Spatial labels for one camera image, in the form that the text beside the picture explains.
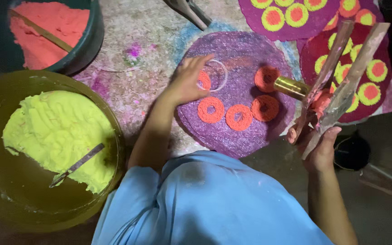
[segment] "yellow dough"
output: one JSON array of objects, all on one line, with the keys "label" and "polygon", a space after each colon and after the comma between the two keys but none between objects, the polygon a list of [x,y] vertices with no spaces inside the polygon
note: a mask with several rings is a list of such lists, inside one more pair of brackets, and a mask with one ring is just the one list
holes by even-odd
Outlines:
[{"label": "yellow dough", "polygon": [[67,91],[51,91],[20,102],[3,131],[4,147],[12,154],[25,153],[44,169],[63,173],[92,148],[105,148],[68,177],[84,182],[87,191],[101,192],[111,181],[115,167],[106,164],[113,128],[105,114],[87,97]]}]

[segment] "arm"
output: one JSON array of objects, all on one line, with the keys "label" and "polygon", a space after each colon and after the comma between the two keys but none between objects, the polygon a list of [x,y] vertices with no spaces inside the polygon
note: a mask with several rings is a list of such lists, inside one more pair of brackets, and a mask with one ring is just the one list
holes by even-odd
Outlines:
[{"label": "arm", "polygon": [[176,78],[157,98],[148,120],[128,162],[128,169],[133,166],[151,167],[161,171],[167,159],[171,123],[175,108],[183,103],[209,95],[209,91],[199,90],[197,78],[204,64],[213,55],[185,59],[176,71]]},{"label": "arm", "polygon": [[[308,210],[314,223],[337,245],[356,245],[358,240],[350,223],[341,197],[340,186],[334,170],[334,142],[339,127],[332,127],[323,135],[320,144],[304,161],[308,171]],[[305,142],[315,131],[299,142],[299,151],[306,148]]]}]

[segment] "brass tube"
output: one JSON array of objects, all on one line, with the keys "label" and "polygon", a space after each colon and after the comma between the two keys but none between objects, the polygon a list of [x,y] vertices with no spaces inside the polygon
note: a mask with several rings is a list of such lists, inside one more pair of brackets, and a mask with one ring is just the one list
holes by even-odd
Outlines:
[{"label": "brass tube", "polygon": [[310,86],[286,77],[278,77],[274,83],[275,90],[302,101],[310,90]]}]

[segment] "orange dough ring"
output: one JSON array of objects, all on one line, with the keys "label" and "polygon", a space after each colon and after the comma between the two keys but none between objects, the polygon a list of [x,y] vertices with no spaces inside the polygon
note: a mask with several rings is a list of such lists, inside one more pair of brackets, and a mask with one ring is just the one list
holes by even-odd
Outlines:
[{"label": "orange dough ring", "polygon": [[[235,120],[235,114],[241,113],[241,120]],[[241,104],[231,106],[225,115],[226,124],[235,131],[243,131],[252,123],[252,112],[249,107]]]},{"label": "orange dough ring", "polygon": [[254,82],[261,92],[270,93],[275,91],[273,84],[279,76],[280,71],[278,69],[267,65],[258,69]]},{"label": "orange dough ring", "polygon": [[261,122],[269,122],[279,112],[279,101],[271,96],[262,95],[256,97],[252,102],[253,117]]},{"label": "orange dough ring", "polygon": [[[212,114],[208,113],[208,107],[210,106],[215,109],[215,112]],[[225,106],[216,97],[206,97],[197,106],[197,115],[203,122],[216,123],[222,119],[223,114],[225,114]]]},{"label": "orange dough ring", "polygon": [[210,79],[210,76],[206,72],[200,71],[199,77],[197,79],[202,82],[202,87],[204,88],[204,90],[210,90],[211,79]]}]

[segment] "person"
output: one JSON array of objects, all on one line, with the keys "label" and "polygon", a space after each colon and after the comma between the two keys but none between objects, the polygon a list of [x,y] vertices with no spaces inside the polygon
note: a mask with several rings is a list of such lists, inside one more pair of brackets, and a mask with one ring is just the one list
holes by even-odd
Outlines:
[{"label": "person", "polygon": [[[223,154],[197,151],[164,165],[174,110],[209,95],[197,78],[212,58],[185,59],[157,98],[92,244],[357,244],[332,163],[341,128],[325,132],[304,161],[309,215],[275,179]],[[299,145],[313,134],[303,131]]]}]

